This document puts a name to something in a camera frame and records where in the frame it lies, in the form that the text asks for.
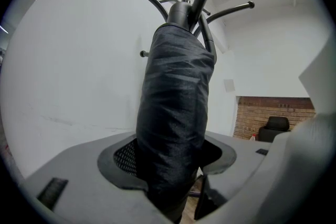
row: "black mesh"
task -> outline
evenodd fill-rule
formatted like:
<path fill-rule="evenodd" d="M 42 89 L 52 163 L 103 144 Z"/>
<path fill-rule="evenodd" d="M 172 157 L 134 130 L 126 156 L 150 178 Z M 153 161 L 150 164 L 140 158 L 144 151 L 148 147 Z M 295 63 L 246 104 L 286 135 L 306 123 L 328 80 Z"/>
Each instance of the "black mesh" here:
<path fill-rule="evenodd" d="M 132 176 L 138 176 L 135 151 L 138 144 L 136 139 L 117 150 L 113 156 L 116 165 Z"/>

